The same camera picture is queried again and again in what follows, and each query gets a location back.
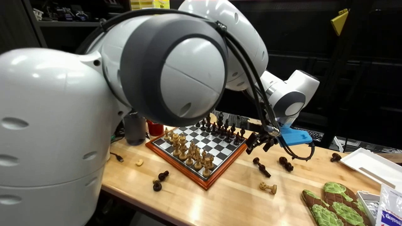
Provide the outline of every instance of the cable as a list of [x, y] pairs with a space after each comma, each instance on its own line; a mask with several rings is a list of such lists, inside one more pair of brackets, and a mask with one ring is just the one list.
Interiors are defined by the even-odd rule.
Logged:
[[115, 24], [128, 20], [130, 18], [135, 18], [135, 16], [144, 16], [144, 15], [154, 15], [154, 14], [180, 14], [180, 15], [188, 15], [192, 18], [197, 18], [200, 20], [207, 20], [205, 18], [202, 18], [199, 15], [195, 14], [190, 14], [190, 13], [185, 13], [185, 11], [179, 11], [179, 10], [173, 10], [173, 9], [141, 9], [141, 10], [135, 10], [135, 11], [126, 11], [123, 14], [119, 14], [116, 16], [110, 18], [106, 21], [102, 21], [99, 24], [99, 26], [91, 31], [85, 40], [79, 45], [79, 50], [85, 50], [89, 52], [89, 47], [90, 44], [96, 40], [96, 38], [107, 31], [111, 26], [114, 26]]
[[121, 156], [119, 156], [114, 152], [110, 152], [110, 154], [114, 156], [117, 162], [124, 162], [124, 158]]
[[[256, 107], [257, 107], [257, 112], [258, 112], [258, 116], [261, 118], [261, 123], [262, 123], [262, 129], [266, 129], [267, 127], [267, 123], [264, 122], [266, 118], [264, 116], [262, 114], [262, 109], [258, 104], [258, 95], [256, 93], [259, 94], [259, 98], [262, 99], [263, 102], [263, 106], [264, 108], [267, 108], [267, 114], [268, 114], [268, 118], [269, 118], [269, 123], [278, 128], [278, 123], [276, 122], [276, 117], [275, 117], [275, 113], [273, 113], [273, 109], [269, 107], [268, 102], [267, 102], [267, 98], [264, 94], [261, 93], [261, 90], [263, 90], [263, 87], [261, 84], [261, 80], [258, 79], [258, 75], [257, 75], [257, 72], [251, 62], [251, 59], [248, 58], [247, 53], [242, 49], [242, 47], [239, 45], [239, 43], [231, 35], [228, 34], [226, 30], [220, 29], [220, 26], [217, 26], [219, 28], [219, 31], [228, 39], [227, 40], [227, 47], [229, 48], [229, 50], [233, 53], [233, 55], [237, 58], [238, 63], [241, 64], [241, 67], [243, 68], [244, 73], [246, 73], [246, 77], [249, 82], [249, 87], [251, 87], [251, 90], [252, 90], [252, 94], [254, 97], [254, 103], [256, 103]], [[252, 78], [249, 75], [249, 70], [251, 69], [251, 74], [253, 75], [253, 80], [256, 82], [257, 87], [258, 87], [258, 90], [257, 88], [254, 88], [252, 85]], [[280, 143], [280, 146], [282, 146], [282, 148], [285, 149], [285, 152], [293, 158], [297, 158], [297, 160], [310, 160], [315, 152], [315, 146], [313, 143], [310, 143], [310, 147], [311, 147], [311, 151], [310, 151], [310, 154], [307, 157], [298, 157], [297, 154], [295, 154], [290, 147], [287, 146], [287, 143], [285, 142], [285, 139], [278, 136], [277, 137], [277, 142]]]

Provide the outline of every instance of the black chess piece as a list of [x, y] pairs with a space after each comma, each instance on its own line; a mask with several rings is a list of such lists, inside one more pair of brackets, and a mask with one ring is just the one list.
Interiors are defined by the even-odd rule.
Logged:
[[210, 124], [210, 116], [205, 116], [205, 124]]
[[236, 133], [236, 137], [234, 137], [234, 143], [239, 142], [239, 134], [238, 132]]
[[210, 132], [210, 119], [205, 119], [205, 132]]
[[223, 136], [226, 136], [224, 142], [229, 143], [229, 142], [231, 142], [231, 133], [229, 133], [229, 131], [224, 131], [224, 134], [223, 134]]
[[228, 128], [228, 119], [224, 121], [224, 126], [223, 126], [224, 131], [227, 131], [227, 128]]
[[236, 131], [236, 124], [232, 123], [231, 127], [229, 127], [229, 132], [231, 132], [229, 136], [233, 137], [234, 136], [234, 131]]
[[241, 129], [239, 129], [239, 136], [241, 136], [241, 138], [243, 137], [243, 133], [246, 132], [246, 129], [243, 128], [243, 126], [241, 127]]
[[204, 131], [205, 129], [205, 127], [204, 127], [204, 121], [202, 119], [200, 121], [200, 131]]
[[166, 176], [168, 176], [168, 171], [164, 171], [164, 172], [158, 175], [158, 180], [159, 181], [164, 181]]
[[218, 114], [217, 128], [215, 128], [217, 132], [222, 131], [222, 124], [223, 124], [223, 114]]
[[210, 134], [215, 134], [215, 123], [212, 124]]

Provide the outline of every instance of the dark wall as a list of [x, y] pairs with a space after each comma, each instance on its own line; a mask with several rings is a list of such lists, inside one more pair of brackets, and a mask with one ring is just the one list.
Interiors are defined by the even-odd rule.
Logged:
[[[357, 1], [232, 3], [266, 43], [269, 72], [286, 79], [301, 69], [320, 79], [297, 126], [402, 147], [395, 132], [402, 124], [402, 1], [374, 1], [359, 15]], [[330, 19], [344, 8], [359, 9], [350, 11], [339, 38]], [[256, 117], [249, 103], [243, 94], [226, 90], [217, 108]]]
[[16, 48], [42, 45], [21, 0], [1, 4], [0, 30], [0, 54]]

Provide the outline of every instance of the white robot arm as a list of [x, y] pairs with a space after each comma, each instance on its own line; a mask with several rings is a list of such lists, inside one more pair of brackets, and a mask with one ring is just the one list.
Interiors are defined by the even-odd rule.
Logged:
[[[85, 225], [110, 134], [130, 108], [164, 124], [192, 124], [224, 88], [254, 93], [258, 82], [277, 116], [269, 121], [285, 128], [317, 87], [302, 72], [285, 82], [267, 73], [263, 41], [227, 0], [133, 14], [99, 33], [84, 55], [17, 49], [0, 57], [1, 224]], [[241, 44], [258, 80], [246, 77], [249, 65], [227, 48], [223, 30]]]

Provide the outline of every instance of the wooden table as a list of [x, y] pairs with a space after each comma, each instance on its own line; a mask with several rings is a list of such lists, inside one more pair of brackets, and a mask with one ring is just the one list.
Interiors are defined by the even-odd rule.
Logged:
[[[292, 147], [297, 154], [307, 154], [307, 146]], [[261, 147], [248, 156], [243, 152], [208, 190], [203, 191], [175, 168], [155, 156], [144, 144], [126, 146], [121, 139], [111, 144], [111, 151], [123, 156], [117, 162], [112, 156], [107, 161], [102, 190], [131, 205], [177, 225], [313, 225], [306, 207], [300, 201], [302, 190], [320, 192], [325, 182], [340, 182], [352, 191], [379, 193], [379, 185], [329, 161], [331, 151], [316, 148], [312, 160], [291, 161], [293, 171], [286, 172], [277, 158], [290, 157], [273, 146], [267, 152]], [[264, 178], [252, 165], [259, 158], [269, 178]], [[143, 160], [141, 167], [135, 162]], [[161, 191], [151, 190], [151, 181], [163, 171], [169, 171]], [[257, 188], [259, 182], [277, 185], [271, 196]]]

